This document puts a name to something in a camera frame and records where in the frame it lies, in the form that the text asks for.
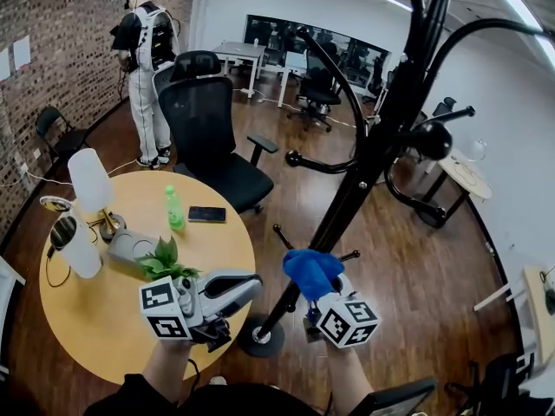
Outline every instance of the brick wall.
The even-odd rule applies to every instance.
[[[153,0],[181,21],[182,39],[193,0]],[[35,120],[48,105],[86,128],[119,101],[118,64],[110,52],[109,31],[125,15],[125,0],[0,0],[0,51],[30,36],[31,64],[0,81],[0,185],[20,178],[19,158],[42,176],[51,166],[36,137]],[[35,159],[39,148],[42,156]],[[0,187],[0,240],[36,185]]]

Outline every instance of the sneaker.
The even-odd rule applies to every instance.
[[[170,161],[170,156],[172,155],[172,153],[170,152],[170,147],[167,146],[165,148],[161,148],[158,150],[158,161],[162,164],[165,165],[167,162]]]
[[[157,157],[152,160],[146,160],[144,157],[140,156],[137,158],[136,162],[138,166],[144,166],[145,168],[148,167],[151,170],[157,170],[160,168],[160,162]]]
[[[227,380],[225,380],[224,376],[214,376],[208,383],[210,385],[227,385]]]

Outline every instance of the green bottle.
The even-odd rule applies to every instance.
[[[173,189],[173,186],[166,186],[166,208],[167,220],[172,230],[183,230],[185,228],[185,217],[181,209],[180,196]]]

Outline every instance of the black shirt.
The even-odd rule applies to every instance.
[[[140,8],[144,8],[147,14],[158,10],[152,2],[143,3]],[[139,65],[137,64],[137,57],[135,57],[135,50],[139,46],[140,37],[140,19],[133,12],[127,14],[121,20],[118,32],[115,35],[112,49],[118,51],[129,51],[131,53],[131,63],[129,64],[129,72],[135,71]]]
[[[290,394],[260,384],[209,385],[196,390],[180,407],[154,390],[140,374],[126,374],[120,390],[90,406],[85,416],[318,416]]]

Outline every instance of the smartphone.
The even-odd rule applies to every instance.
[[[224,224],[225,208],[216,208],[213,206],[191,206],[189,208],[189,222]]]

